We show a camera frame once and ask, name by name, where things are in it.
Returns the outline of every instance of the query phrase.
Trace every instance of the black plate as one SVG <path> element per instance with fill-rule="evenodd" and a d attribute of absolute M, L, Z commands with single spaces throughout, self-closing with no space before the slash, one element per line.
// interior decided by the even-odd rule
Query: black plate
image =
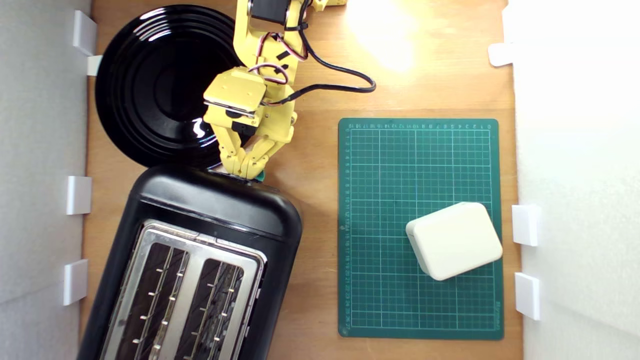
<path fill-rule="evenodd" d="M 95 84 L 111 141 L 146 167 L 220 164 L 216 136 L 201 120 L 202 96 L 217 74 L 242 65 L 233 36 L 233 19 L 195 5 L 158 8 L 122 28 L 104 52 Z"/>

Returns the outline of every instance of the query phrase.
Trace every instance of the wooden table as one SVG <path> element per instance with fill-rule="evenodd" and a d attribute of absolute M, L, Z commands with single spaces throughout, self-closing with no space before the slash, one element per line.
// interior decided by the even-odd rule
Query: wooden table
<path fill-rule="evenodd" d="M 131 19 L 184 1 L 94 0 L 98 52 Z M 191 1 L 231 16 L 235 1 Z M 510 67 L 492 68 L 487 46 L 502 40 L 506 0 L 349 0 L 314 14 L 308 37 L 329 62 L 370 74 L 373 94 L 315 92 L 298 100 L 296 135 L 268 165 L 267 183 L 304 201 L 305 232 L 269 353 L 270 359 L 522 358 L 522 319 L 515 311 L 513 273 L 519 248 L 511 241 L 516 203 L 514 99 Z M 316 82 L 359 83 L 307 61 L 296 88 Z M 93 209 L 84 223 L 89 296 L 100 280 L 127 194 L 144 170 L 109 141 L 100 126 L 90 79 L 88 176 Z M 337 124 L 342 117 L 495 117 L 500 122 L 506 312 L 502 341 L 344 339 L 337 332 Z"/>

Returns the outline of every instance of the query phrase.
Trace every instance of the green cutting mat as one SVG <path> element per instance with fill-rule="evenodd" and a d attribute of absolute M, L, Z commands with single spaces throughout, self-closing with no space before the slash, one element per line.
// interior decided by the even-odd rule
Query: green cutting mat
<path fill-rule="evenodd" d="M 339 147 L 340 334 L 501 339 L 502 260 L 436 281 L 404 231 L 414 218 L 473 201 L 502 239 L 497 121 L 342 119 Z"/>

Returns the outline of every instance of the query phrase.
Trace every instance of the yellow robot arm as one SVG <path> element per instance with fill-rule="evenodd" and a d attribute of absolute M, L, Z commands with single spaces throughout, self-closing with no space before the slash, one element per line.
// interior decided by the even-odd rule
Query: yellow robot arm
<path fill-rule="evenodd" d="M 204 121 L 220 144 L 225 170 L 254 179 L 282 146 L 291 142 L 297 114 L 295 101 L 270 105 L 293 93 L 298 63 L 307 58 L 298 32 L 301 7 L 308 0 L 290 0 L 282 32 L 258 31 L 251 27 L 253 0 L 238 0 L 234 49 L 246 67 L 219 74 L 204 93 L 209 106 Z M 346 0 L 311 0 L 316 10 Z M 241 147 L 239 134 L 252 136 L 252 149 Z"/>

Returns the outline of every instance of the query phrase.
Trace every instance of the black cable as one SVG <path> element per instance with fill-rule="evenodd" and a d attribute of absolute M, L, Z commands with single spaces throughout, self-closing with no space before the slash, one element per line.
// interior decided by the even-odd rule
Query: black cable
<path fill-rule="evenodd" d="M 303 46 L 307 49 L 307 52 L 309 54 L 311 54 L 311 56 L 313 56 L 314 59 L 316 59 L 316 61 L 329 69 L 332 70 L 336 70 L 339 72 L 344 72 L 346 74 L 349 75 L 354 75 L 357 76 L 358 78 L 361 78 L 363 80 L 365 80 L 366 82 L 369 83 L 369 87 L 366 88 L 362 88 L 362 87 L 358 87 L 358 86 L 346 86 L 346 85 L 336 85 L 336 84 L 313 84 L 313 85 L 309 85 L 306 86 L 296 92 L 293 92 L 291 95 L 285 97 L 282 100 L 276 101 L 276 102 L 271 102 L 269 103 L 269 105 L 282 105 L 285 102 L 289 102 L 289 101 L 293 101 L 299 97 L 301 97 L 302 95 L 308 93 L 308 92 L 312 92 L 315 90 L 336 90 L 336 91 L 345 91 L 345 92 L 357 92 L 357 93 L 369 93 L 369 92 L 373 92 L 376 89 L 376 82 L 370 78 L 368 75 L 363 74 L 359 71 L 356 70 L 352 70 L 352 69 L 348 69 L 345 67 L 341 67 L 341 66 L 337 66 L 331 63 L 328 63 L 326 61 L 324 61 L 322 58 L 320 58 L 320 56 L 318 56 L 316 54 L 316 52 L 313 50 L 313 48 L 311 48 L 311 44 L 309 44 L 309 40 L 307 39 L 307 36 L 305 35 L 305 23 L 303 22 L 303 18 L 305 15 L 305 11 L 307 10 L 307 8 L 309 7 L 309 4 L 312 0 L 305 0 L 304 3 L 302 4 L 302 6 L 300 7 L 300 19 L 299 19 L 299 23 L 298 23 L 298 33 L 300 34 L 300 38 L 302 39 L 302 44 Z"/>

